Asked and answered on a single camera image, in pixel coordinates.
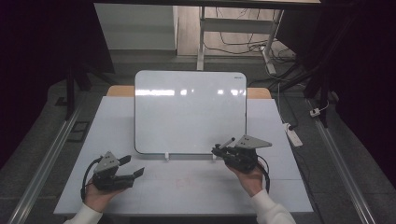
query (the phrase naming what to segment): gray floor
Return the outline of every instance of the gray floor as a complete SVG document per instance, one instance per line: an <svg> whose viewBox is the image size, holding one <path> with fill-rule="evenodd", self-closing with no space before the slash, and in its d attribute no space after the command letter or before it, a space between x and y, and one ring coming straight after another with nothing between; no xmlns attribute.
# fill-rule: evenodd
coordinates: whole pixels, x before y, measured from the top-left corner
<svg viewBox="0 0 396 224"><path fill-rule="evenodd" d="M113 55L116 75L110 75L120 84L134 84L136 72L145 69L154 70L194 70L195 59L176 57L172 55L138 57L135 55ZM285 71L290 64L276 64L278 73ZM247 76L247 81L267 78L263 70L261 58L206 58L205 70L238 71ZM92 123L102 96L109 87L104 81L90 76L93 87L87 93L78 121ZM267 87L271 82L254 84L254 87ZM53 85L49 89L48 102L42 114L35 122L31 131L0 171L0 223L6 223L24 193L31 177L35 173L44 154L50 147L54 135L59 130L65 115L64 106L56 106L59 97L65 97L65 82ZM306 178L306 189L311 196L311 203L316 213L293 214L297 223L320 223L318 213L321 213L325 223L361 223L354 204L351 201L344 184L337 173L327 148L325 147L316 121L309 117L309 105L302 95L302 86L296 86L277 98L276 91L272 93L279 102L282 118L286 122L296 123L295 129L304 146L294 148L296 160L301 172ZM331 101L328 108L329 131L342 152L346 163L359 184L365 200L369 204L377 223L396 223L396 190L388 182L373 158L336 114L336 102ZM78 133L69 134L69 140L79 139ZM53 215L53 210L64 189L64 184L73 169L82 142L67 141L50 172L46 185L41 190L38 199L30 212L26 223L62 223L63 217ZM125 217L115 217L116 223L129 223ZM241 218L196 218L158 219L155 217L134 218L133 223L254 223L252 217Z"/></svg>

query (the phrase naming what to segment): human hand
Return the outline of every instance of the human hand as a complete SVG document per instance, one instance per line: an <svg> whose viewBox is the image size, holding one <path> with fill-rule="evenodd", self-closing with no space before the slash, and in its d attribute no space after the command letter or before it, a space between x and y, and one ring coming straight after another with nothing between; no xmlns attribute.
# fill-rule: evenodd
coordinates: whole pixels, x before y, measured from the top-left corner
<svg viewBox="0 0 396 224"><path fill-rule="evenodd" d="M236 174L242 187L250 197L262 191L262 171L259 167L256 166L248 174L242 173L231 166L227 165L227 167Z"/></svg>
<svg viewBox="0 0 396 224"><path fill-rule="evenodd" d="M114 191L99 190L92 183L92 179L88 181L86 189L87 191L84 203L92 210L99 213L103 213L103 211L105 211L106 206L114 196L125 191L125 189L119 189Z"/></svg>

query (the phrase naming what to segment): white tabletop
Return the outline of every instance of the white tabletop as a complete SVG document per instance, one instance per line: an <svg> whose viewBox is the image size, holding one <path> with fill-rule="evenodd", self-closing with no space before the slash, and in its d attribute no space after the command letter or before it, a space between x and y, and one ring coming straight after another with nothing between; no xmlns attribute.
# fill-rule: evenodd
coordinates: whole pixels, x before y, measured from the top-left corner
<svg viewBox="0 0 396 224"><path fill-rule="evenodd" d="M247 100L247 134L271 142L259 148L270 166L270 196L291 212L312 212L274 100ZM132 155L117 175L146 167L131 189L116 196L106 212L121 216L238 216L253 215L248 195L222 160L149 157L134 150L134 97L104 97L55 208L75 214L88 165L112 151L117 158Z"/></svg>

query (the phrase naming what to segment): floor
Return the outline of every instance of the floor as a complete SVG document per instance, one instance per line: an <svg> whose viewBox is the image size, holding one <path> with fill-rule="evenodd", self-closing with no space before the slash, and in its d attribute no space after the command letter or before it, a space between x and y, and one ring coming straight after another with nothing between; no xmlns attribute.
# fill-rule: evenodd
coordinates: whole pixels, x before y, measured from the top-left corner
<svg viewBox="0 0 396 224"><path fill-rule="evenodd" d="M232 14L237 18L241 11ZM250 18L254 18L254 12L251 12ZM219 34L210 34L217 37L205 36L207 45L224 47L231 50L230 46L222 46ZM240 39L228 39L227 41L248 41L248 35L241 35ZM186 37L191 42L195 40L192 37ZM117 53L112 55L115 65L116 74L110 75L111 78L120 84L133 85L134 75L144 69L161 69L161 70L194 70L196 66L196 49L183 49L176 55L152 55ZM211 55L218 52L206 51L205 70L207 71L237 71L247 76L247 82L262 80L251 84L252 87L269 87L276 81L273 78L268 79L262 58L255 57L255 53L247 57L234 57L231 55L221 54L220 56ZM276 71L282 74L286 71L291 63L276 63ZM81 113L77 121L92 123L97 107L101 98L106 95L109 85L103 80L90 75L92 89L88 92L78 91L78 97L81 94L86 95L86 100L82 105ZM300 172L305 177L305 186L310 195L311 203L315 213L309 214L292 214L297 223L362 223L356 212L349 192L338 174L333 160L329 155L317 127L317 120L309 117L311 105L316 105L316 99L305 99L302 90L305 83L295 86L284 93L277 93L276 85L273 85L272 96L276 100L282 118L290 123L298 124L295 131L304 143L303 147L293 148L296 161L300 166ZM0 223L7 223L10 216L18 204L22 194L29 185L35 170L39 166L42 158L55 138L62 124L64 123L65 107L57 105L56 102L60 97L65 97L65 82L62 81L53 85L49 89L48 101L42 110L40 117L36 120L35 125L25 136L14 155L8 163L0 170ZM357 185L361 189L362 195L369 205L377 223L396 223L396 190L389 183L378 165L375 163L370 153L348 129L343 121L340 120L335 112L336 100L331 100L327 109L329 132L333 140L339 147L344 157L350 173L354 177ZM49 177L43 189L40 191L35 204L32 207L25 223L62 223L63 217L53 215L60 195L63 192L64 184L73 169L74 162L83 145L81 133L70 133L67 136L63 149L50 171ZM194 219L168 217L159 220L156 217L113 217L116 223L254 223L254 217L240 218L213 218L213 217L196 217Z"/></svg>

